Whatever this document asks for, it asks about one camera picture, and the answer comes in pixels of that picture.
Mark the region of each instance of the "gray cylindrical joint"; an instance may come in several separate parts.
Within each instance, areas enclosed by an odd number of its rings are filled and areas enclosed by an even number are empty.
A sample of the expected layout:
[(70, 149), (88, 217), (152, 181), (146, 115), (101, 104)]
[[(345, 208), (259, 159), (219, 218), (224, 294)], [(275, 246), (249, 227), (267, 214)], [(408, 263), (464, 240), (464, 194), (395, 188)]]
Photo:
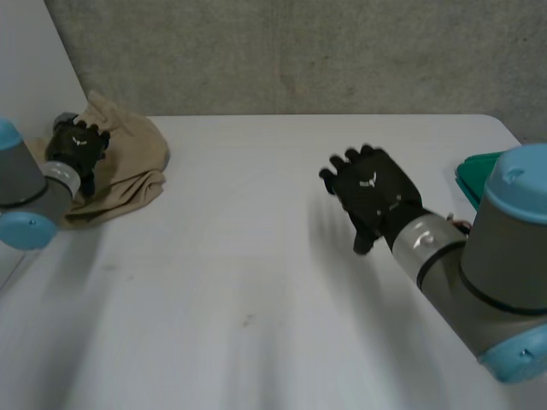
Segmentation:
[(506, 308), (547, 309), (547, 226), (517, 220), (480, 203), (462, 272), (483, 296)]
[(11, 208), (46, 188), (44, 175), (15, 127), (0, 119), (0, 208)]
[(511, 313), (547, 313), (547, 143), (503, 153), (462, 257), (462, 279), (483, 301)]

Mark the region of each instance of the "blue end cap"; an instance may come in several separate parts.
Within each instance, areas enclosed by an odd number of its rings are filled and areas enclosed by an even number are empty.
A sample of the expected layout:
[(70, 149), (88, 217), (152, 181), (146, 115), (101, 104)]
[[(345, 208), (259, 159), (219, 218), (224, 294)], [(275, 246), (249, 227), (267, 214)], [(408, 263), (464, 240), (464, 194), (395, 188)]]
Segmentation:
[(547, 325), (535, 327), (507, 339), (479, 356), (502, 383), (519, 383), (547, 370)]
[(547, 143), (525, 145), (500, 156), (485, 193), (502, 212), (547, 225)]
[(12, 248), (42, 249), (56, 234), (56, 225), (42, 215), (8, 212), (0, 217), (0, 241)]
[(0, 151), (13, 148), (22, 142), (23, 138), (14, 125), (10, 121), (0, 118)]

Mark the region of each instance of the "beige cloth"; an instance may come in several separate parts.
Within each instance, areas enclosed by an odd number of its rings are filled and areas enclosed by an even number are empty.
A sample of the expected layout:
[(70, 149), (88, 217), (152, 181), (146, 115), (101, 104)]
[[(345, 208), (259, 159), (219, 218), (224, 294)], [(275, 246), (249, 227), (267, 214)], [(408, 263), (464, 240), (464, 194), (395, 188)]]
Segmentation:
[[(96, 124), (110, 132), (106, 158), (95, 166), (95, 195), (85, 200), (74, 198), (70, 212), (61, 225), (67, 228), (95, 226), (106, 220), (145, 207), (162, 192), (163, 170), (169, 150), (156, 126), (142, 115), (123, 111), (92, 91), (88, 106), (74, 122)], [(44, 162), (47, 142), (27, 141), (38, 162)]]

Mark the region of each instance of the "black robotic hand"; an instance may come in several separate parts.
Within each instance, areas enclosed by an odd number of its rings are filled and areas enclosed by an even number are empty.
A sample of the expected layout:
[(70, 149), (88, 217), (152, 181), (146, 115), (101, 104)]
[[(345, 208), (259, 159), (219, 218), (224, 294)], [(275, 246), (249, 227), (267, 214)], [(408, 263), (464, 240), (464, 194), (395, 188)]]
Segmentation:
[(72, 167), (81, 179), (79, 188), (83, 197), (95, 194), (93, 168), (105, 156), (109, 146), (109, 132), (100, 132), (96, 125), (84, 121), (74, 124), (76, 114), (65, 113), (56, 118), (53, 138), (45, 151), (47, 161), (59, 161)]
[(361, 152), (348, 149), (345, 156), (346, 161), (337, 155), (330, 159), (337, 174), (324, 168), (319, 175), (357, 230), (354, 251), (365, 255), (382, 236), (391, 247), (401, 224), (427, 213), (420, 192), (382, 149), (363, 145)]

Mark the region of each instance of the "logo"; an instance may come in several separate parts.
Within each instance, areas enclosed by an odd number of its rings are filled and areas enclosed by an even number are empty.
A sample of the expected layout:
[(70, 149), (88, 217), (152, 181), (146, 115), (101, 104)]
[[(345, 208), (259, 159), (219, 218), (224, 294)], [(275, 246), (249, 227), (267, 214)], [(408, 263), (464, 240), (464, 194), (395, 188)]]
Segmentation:
[(365, 186), (365, 187), (372, 186), (374, 188), (375, 185), (376, 185), (376, 173), (374, 173), (372, 179), (369, 179), (368, 181), (359, 181), (359, 186)]
[(76, 145), (78, 145), (78, 146), (80, 146), (80, 145), (87, 145), (87, 141), (78, 141), (78, 140), (76, 139), (76, 137), (72, 137), (72, 140), (73, 140), (74, 143), (75, 143)]

